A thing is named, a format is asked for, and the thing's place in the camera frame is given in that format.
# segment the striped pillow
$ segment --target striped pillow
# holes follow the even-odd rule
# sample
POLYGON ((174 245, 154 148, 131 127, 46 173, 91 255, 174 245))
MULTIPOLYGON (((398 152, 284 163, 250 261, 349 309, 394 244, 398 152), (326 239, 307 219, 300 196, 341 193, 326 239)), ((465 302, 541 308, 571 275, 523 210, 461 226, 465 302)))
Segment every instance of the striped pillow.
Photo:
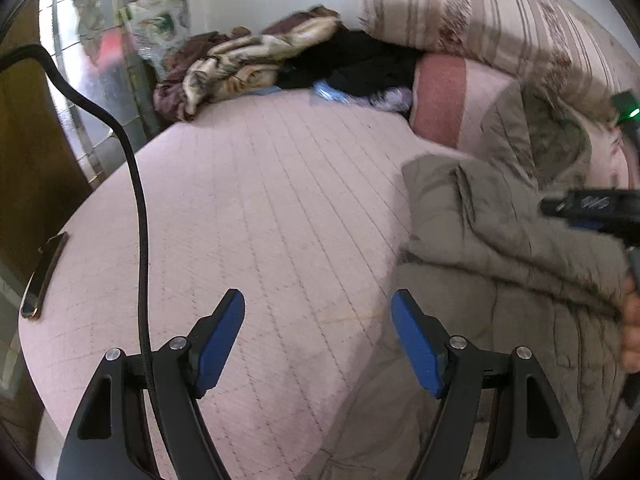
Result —
POLYGON ((361 0, 360 20, 379 40, 535 78, 594 119, 614 117, 612 69, 593 34, 555 1, 361 0))

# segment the metal screw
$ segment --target metal screw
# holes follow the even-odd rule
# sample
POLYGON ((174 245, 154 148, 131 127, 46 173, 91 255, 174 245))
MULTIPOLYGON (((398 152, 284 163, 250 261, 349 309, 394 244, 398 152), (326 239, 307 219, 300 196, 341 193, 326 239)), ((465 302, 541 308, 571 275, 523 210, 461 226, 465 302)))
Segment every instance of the metal screw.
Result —
POLYGON ((531 356, 533 355, 531 353, 531 350, 529 350, 526 346, 518 346, 516 354, 520 359, 531 359, 531 356))
POLYGON ((118 357, 120 357, 121 353, 122 352, 119 348, 109 348, 107 350, 107 353, 104 355, 104 358, 107 359, 107 361, 115 361, 118 357))
POLYGON ((187 346, 187 338, 182 336, 174 337, 169 341, 169 348, 171 350, 182 350, 185 346, 187 346))
POLYGON ((458 350, 462 350, 466 348, 466 339, 462 336, 455 335, 451 339, 449 339, 449 344, 458 350))

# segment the smartphone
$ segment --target smartphone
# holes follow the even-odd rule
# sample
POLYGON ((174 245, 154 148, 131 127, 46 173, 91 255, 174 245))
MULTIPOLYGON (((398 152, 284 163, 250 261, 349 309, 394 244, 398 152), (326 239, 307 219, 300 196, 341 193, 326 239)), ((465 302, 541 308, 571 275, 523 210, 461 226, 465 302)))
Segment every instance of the smartphone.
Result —
POLYGON ((39 249, 42 256, 36 270, 29 279, 27 289, 24 291, 22 302, 20 303, 20 315, 22 317, 30 319, 38 319, 40 317, 42 302, 47 293, 49 280, 68 238, 67 232, 61 232, 59 235, 49 238, 44 247, 39 249))

